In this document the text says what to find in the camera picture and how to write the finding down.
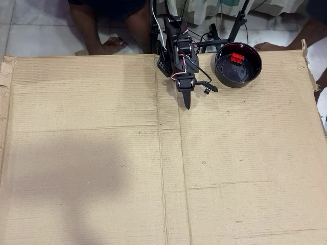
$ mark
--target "patterned fabric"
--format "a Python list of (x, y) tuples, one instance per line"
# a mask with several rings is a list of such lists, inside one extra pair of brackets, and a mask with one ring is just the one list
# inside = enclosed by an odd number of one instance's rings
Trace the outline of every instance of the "patterned fabric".
[[(165, 0), (157, 0), (157, 13), (165, 13)], [(181, 15), (185, 0), (166, 0), (169, 12), (173, 15)], [(259, 6), (264, 0), (250, 0), (246, 12)], [(186, 0), (183, 17), (191, 23), (200, 25), (207, 16), (215, 16), (224, 13), (237, 16), (242, 9), (245, 0)], [(294, 13), (305, 0), (267, 0), (257, 11), (273, 16), (283, 12)]]

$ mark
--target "black stand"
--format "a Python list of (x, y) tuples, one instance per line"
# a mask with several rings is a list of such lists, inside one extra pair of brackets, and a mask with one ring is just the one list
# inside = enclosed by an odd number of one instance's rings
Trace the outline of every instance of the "black stand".
[[(235, 38), (237, 36), (237, 33), (240, 30), (240, 27), (242, 25), (244, 25), (244, 23), (246, 23), (246, 21), (247, 21), (245, 19), (245, 10), (246, 10), (246, 8), (247, 8), (247, 6), (249, 4), (249, 1), (250, 0), (246, 0), (244, 5), (243, 5), (242, 10), (239, 11), (239, 13), (238, 13), (238, 15), (236, 17), (235, 23), (233, 25), (233, 28), (232, 28), (232, 30), (230, 32), (230, 35), (229, 35), (229, 37), (227, 39), (220, 39), (219, 36), (218, 36), (218, 33), (217, 33), (216, 25), (211, 24), (211, 32), (212, 32), (212, 35), (213, 35), (213, 40), (212, 41), (206, 41), (206, 42), (197, 42), (197, 44), (196, 44), (198, 47), (202, 48), (201, 53), (205, 53), (206, 47), (208, 47), (208, 46), (215, 46), (216, 50), (218, 51), (221, 48), (221, 45), (224, 45), (224, 44), (235, 41)], [(157, 6), (156, 0), (153, 0), (152, 4), (153, 4), (154, 14), (156, 15), (156, 6)], [(160, 34), (160, 31), (158, 29), (158, 25), (157, 25), (155, 19), (152, 18), (151, 50), (152, 50), (152, 53), (154, 53), (154, 54), (158, 54), (158, 51), (157, 51), (158, 34)]]
[(206, 47), (208, 47), (208, 46), (215, 46), (217, 51), (218, 51), (221, 48), (221, 45), (224, 45), (224, 44), (235, 41), (235, 38), (237, 36), (237, 33), (240, 30), (240, 27), (242, 25), (244, 25), (244, 23), (247, 22), (247, 20), (245, 19), (245, 10), (246, 10), (247, 5), (249, 4), (249, 1), (250, 0), (246, 0), (244, 5), (243, 5), (242, 10), (239, 11), (239, 13), (238, 13), (238, 15), (236, 17), (236, 20), (234, 22), (233, 28), (232, 28), (232, 30), (230, 32), (230, 35), (229, 35), (229, 37), (227, 39), (220, 39), (219, 36), (218, 36), (218, 33), (217, 33), (216, 25), (211, 24), (211, 32), (213, 34), (213, 41), (197, 42), (197, 44), (196, 44), (198, 47), (203, 47), (201, 49), (201, 53), (205, 53)]

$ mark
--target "foot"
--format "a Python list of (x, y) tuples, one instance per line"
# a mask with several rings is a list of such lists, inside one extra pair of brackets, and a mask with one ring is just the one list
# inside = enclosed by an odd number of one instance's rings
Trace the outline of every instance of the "foot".
[(101, 46), (95, 48), (94, 50), (89, 51), (90, 55), (112, 55), (118, 51), (124, 49), (127, 46), (127, 43), (123, 42), (120, 37), (110, 37)]
[(263, 43), (256, 44), (254, 46), (254, 49), (256, 51), (283, 51), (283, 50), (290, 50), (291, 48), (289, 46), (283, 47), (283, 46), (271, 44), (269, 42), (263, 42)]

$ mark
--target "cardboard edge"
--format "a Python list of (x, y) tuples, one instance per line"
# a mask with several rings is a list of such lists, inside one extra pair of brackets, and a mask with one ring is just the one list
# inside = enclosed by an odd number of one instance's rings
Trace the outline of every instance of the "cardboard edge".
[[(308, 74), (309, 74), (309, 79), (311, 81), (311, 84), (312, 84), (312, 88), (313, 88), (313, 91), (316, 92), (316, 91), (319, 91), (319, 87), (320, 85), (316, 83), (310, 69), (309, 69), (309, 61), (307, 59), (307, 55), (308, 55), (308, 47), (307, 47), (307, 43), (305, 41), (305, 39), (302, 39), (301, 40), (302, 42), (302, 54), (303, 54), (303, 57), (306, 61), (306, 64), (307, 64), (307, 70), (308, 70)], [(326, 143), (327, 143), (327, 131), (325, 130), (325, 127), (323, 125), (323, 122), (321, 121), (321, 126), (322, 126), (322, 129), (323, 129), (323, 132), (325, 134), (325, 139), (326, 139)]]
[(12, 75), (17, 58), (4, 56), (0, 66), (0, 183), (8, 126)]
[(319, 84), (316, 83), (310, 69), (309, 69), (309, 61), (307, 59), (307, 55), (308, 55), (308, 47), (307, 47), (307, 43), (304, 39), (301, 40), (302, 42), (302, 54), (303, 54), (303, 57), (306, 61), (306, 64), (307, 64), (307, 70), (308, 70), (308, 73), (309, 73), (309, 78), (310, 78), (310, 81), (311, 81), (311, 84), (312, 84), (312, 88), (313, 88), (313, 91), (319, 91)]

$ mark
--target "white wire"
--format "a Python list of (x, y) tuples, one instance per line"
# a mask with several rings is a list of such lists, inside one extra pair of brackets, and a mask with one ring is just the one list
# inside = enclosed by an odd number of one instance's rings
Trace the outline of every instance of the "white wire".
[(155, 22), (157, 22), (158, 27), (159, 27), (159, 30), (160, 30), (160, 35), (161, 35), (161, 39), (162, 39), (162, 46), (163, 46), (163, 48), (164, 48), (165, 50), (167, 50), (166, 47), (165, 47), (164, 36), (162, 35), (162, 31), (161, 31), (161, 28), (160, 28), (159, 22), (158, 22), (157, 18), (156, 18), (155, 15), (154, 15), (153, 6), (152, 6), (152, 14), (153, 14), (153, 17), (154, 17), (154, 19), (155, 19)]
[(180, 55), (180, 56), (183, 56), (184, 72), (177, 72), (177, 73), (175, 73), (175, 74), (172, 74), (170, 78), (171, 78), (172, 80), (174, 80), (174, 81), (177, 81), (177, 79), (174, 78), (174, 76), (186, 73), (185, 57), (184, 57), (184, 55)]

